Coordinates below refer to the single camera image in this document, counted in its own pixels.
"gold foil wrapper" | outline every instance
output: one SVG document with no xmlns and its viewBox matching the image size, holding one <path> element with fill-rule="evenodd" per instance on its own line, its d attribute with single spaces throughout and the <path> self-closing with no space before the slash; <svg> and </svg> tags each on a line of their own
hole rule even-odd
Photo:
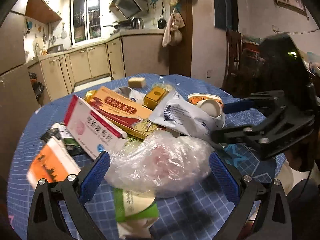
<svg viewBox="0 0 320 240">
<path fill-rule="evenodd" d="M 96 93 L 97 91 L 96 90 L 89 90 L 86 92 L 86 94 L 84 95 L 84 100 L 89 103 L 91 98 L 93 97 L 93 95 Z"/>
</svg>

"countertop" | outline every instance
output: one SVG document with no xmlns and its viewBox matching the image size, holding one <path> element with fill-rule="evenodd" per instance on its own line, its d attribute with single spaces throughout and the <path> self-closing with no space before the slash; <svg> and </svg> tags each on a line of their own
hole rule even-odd
<svg viewBox="0 0 320 240">
<path fill-rule="evenodd" d="M 47 58 L 57 57 L 57 56 L 72 53 L 72 52 L 75 52 L 75 51 L 78 51 L 81 49 L 85 49 L 88 47 L 104 44 L 104 43 L 107 43 L 109 41 L 112 41 L 112 40 L 119 38 L 119 37 L 122 37 L 122 36 L 143 35 L 143 34 L 164 34 L 164 29 L 163 30 L 159 30 L 159 29 L 120 30 L 119 32 L 113 34 L 109 38 L 98 38 L 98 39 L 95 39 L 93 42 L 89 42 L 89 43 L 86 43 L 83 45 L 75 45 L 75 46 L 72 46 L 64 51 L 51 53 L 51 54 L 47 54 L 44 56 L 34 57 L 32 60 L 28 61 L 24 65 L 25 65 L 25 67 L 28 68 L 28 67 L 36 64 L 37 62 L 39 62 L 41 60 L 45 60 Z"/>
</svg>

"white and red medicine box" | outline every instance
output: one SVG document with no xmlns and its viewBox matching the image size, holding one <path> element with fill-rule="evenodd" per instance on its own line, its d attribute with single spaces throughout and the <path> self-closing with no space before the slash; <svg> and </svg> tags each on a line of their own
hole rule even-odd
<svg viewBox="0 0 320 240">
<path fill-rule="evenodd" d="M 78 144 L 92 158 L 100 152 L 123 147 L 127 133 L 97 112 L 82 98 L 73 95 L 64 123 Z"/>
</svg>

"blue circle logo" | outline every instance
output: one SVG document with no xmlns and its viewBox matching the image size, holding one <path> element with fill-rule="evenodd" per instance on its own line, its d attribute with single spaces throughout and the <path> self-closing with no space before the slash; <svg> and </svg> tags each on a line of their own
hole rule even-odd
<svg viewBox="0 0 320 240">
<path fill-rule="evenodd" d="M 98 144 L 97 150 L 98 152 L 103 152 L 105 149 L 102 144 Z"/>
</svg>

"wooden chair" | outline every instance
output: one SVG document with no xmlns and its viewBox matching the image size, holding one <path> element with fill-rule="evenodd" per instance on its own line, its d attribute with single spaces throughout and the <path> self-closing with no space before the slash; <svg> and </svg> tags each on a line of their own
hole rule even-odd
<svg viewBox="0 0 320 240">
<path fill-rule="evenodd" d="M 239 70 L 242 54 L 241 33 L 227 30 L 227 44 L 229 57 L 226 62 L 222 89 L 232 94 L 236 87 L 236 76 Z"/>
</svg>

